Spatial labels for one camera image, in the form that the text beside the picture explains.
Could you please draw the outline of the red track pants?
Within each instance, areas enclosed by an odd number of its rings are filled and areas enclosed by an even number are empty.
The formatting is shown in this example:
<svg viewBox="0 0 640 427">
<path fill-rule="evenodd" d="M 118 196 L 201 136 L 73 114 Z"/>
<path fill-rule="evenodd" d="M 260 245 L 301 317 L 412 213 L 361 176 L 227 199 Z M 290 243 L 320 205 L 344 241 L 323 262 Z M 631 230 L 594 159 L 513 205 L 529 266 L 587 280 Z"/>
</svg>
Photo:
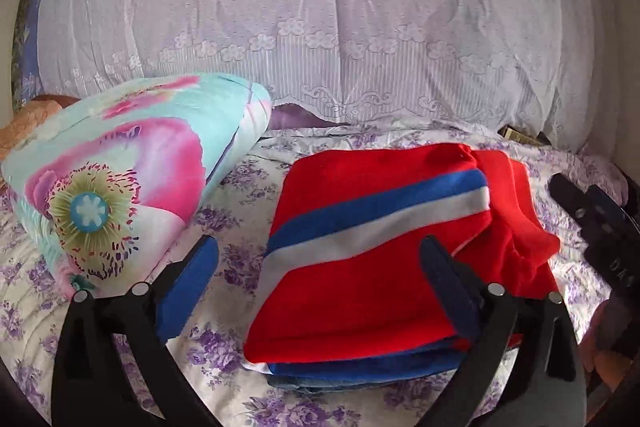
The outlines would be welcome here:
<svg viewBox="0 0 640 427">
<path fill-rule="evenodd" d="M 434 235 L 515 297 L 555 290 L 559 239 L 537 219 L 525 167 L 437 143 L 325 150 L 295 161 L 274 213 L 243 346 L 253 371 L 392 381 L 456 367 L 457 335 L 419 262 Z"/>
</svg>

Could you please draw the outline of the folded floral turquoise quilt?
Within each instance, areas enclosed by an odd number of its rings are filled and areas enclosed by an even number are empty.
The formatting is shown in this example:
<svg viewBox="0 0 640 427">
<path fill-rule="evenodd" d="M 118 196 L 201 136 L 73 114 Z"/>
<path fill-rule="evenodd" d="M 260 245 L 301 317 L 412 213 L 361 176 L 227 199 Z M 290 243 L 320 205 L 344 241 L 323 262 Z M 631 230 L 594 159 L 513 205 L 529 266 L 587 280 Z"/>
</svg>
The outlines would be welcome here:
<svg viewBox="0 0 640 427">
<path fill-rule="evenodd" d="M 146 279 L 271 109 L 265 87 L 229 74 L 141 78 L 30 132 L 1 172 L 62 293 L 113 296 Z"/>
</svg>

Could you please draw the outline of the purple floral bed sheet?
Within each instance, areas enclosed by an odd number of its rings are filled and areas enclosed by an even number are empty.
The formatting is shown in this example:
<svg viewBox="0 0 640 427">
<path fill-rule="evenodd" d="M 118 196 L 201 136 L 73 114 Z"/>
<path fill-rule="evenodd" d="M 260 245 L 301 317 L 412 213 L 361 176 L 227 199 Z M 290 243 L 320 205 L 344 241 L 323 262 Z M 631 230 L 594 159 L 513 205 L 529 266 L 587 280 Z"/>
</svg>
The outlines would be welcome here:
<svg viewBox="0 0 640 427">
<path fill-rule="evenodd" d="M 610 288 L 582 259 L 586 245 L 575 223 L 547 191 L 550 176 L 564 172 L 586 188 L 599 185 L 626 204 L 628 184 L 608 160 L 591 152 L 574 155 L 550 146 L 533 147 L 420 120 L 378 120 L 326 129 L 270 131 L 194 217 L 189 239 L 216 237 L 218 269 L 186 329 L 168 348 L 201 399 L 225 426 L 411 426 L 432 405 L 452 372 L 386 387 L 296 395 L 271 388 L 265 377 L 241 365 L 245 326 L 270 221 L 291 164 L 322 150 L 408 148 L 461 142 L 503 150 L 526 165 L 534 206 L 544 228 L 561 239 L 550 267 L 567 304 L 578 340 Z M 26 398 L 48 421 L 53 363 L 67 301 L 58 293 L 46 262 L 1 191 L 1 358 Z"/>
</svg>

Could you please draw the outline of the folded blue jeans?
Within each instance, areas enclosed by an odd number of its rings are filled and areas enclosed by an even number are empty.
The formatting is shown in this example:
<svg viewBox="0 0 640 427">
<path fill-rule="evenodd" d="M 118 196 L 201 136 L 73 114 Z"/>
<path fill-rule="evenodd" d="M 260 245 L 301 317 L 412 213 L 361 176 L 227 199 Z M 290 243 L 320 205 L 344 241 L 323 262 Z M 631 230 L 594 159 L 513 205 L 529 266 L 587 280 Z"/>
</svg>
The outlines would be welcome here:
<svg viewBox="0 0 640 427">
<path fill-rule="evenodd" d="M 267 375 L 266 381 L 273 388 L 297 392 L 301 395 L 376 389 L 392 384 L 391 381 L 344 381 L 344 379 L 332 381 L 332 379 L 279 375 Z"/>
</svg>

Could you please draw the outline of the white lace headboard cover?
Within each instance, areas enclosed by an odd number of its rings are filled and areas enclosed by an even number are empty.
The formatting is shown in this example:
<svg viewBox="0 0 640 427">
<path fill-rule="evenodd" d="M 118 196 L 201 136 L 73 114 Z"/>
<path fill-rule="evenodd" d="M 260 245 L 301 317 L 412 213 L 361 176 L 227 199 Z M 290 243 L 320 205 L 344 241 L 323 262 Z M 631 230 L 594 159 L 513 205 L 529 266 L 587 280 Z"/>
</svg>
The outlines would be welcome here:
<svg viewBox="0 0 640 427">
<path fill-rule="evenodd" d="M 599 80 L 596 0 L 40 0 L 43 88 L 231 72 L 332 121 L 415 113 L 576 150 Z"/>
</svg>

